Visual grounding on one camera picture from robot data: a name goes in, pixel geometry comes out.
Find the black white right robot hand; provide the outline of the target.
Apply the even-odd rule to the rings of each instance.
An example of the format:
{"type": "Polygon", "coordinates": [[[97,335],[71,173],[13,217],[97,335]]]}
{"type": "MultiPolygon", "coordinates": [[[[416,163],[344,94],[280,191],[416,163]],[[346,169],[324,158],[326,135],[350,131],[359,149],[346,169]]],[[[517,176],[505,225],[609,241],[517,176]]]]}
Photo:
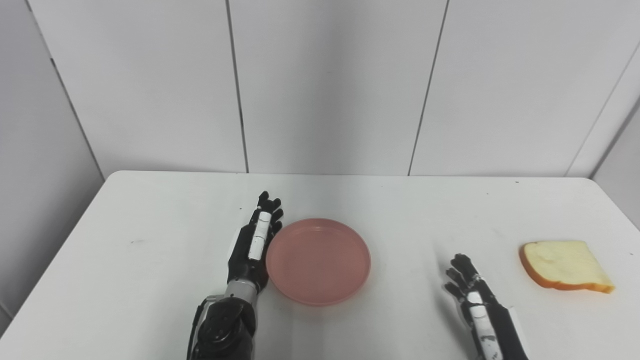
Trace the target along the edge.
{"type": "Polygon", "coordinates": [[[458,303],[470,329],[478,360],[527,360],[510,310],[503,306],[479,274],[471,258],[457,253],[446,270],[445,290],[458,303]]]}

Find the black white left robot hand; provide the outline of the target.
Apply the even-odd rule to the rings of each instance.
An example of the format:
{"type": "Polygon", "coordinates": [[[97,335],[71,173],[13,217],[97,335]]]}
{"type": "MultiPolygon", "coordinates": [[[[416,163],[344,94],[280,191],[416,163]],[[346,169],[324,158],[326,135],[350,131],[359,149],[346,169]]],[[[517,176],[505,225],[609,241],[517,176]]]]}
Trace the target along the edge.
{"type": "Polygon", "coordinates": [[[227,283],[250,281],[258,293],[268,284],[266,253],[275,235],[283,228],[281,199],[271,199],[268,191],[258,197],[249,222],[240,228],[228,264],[227,283]]]}

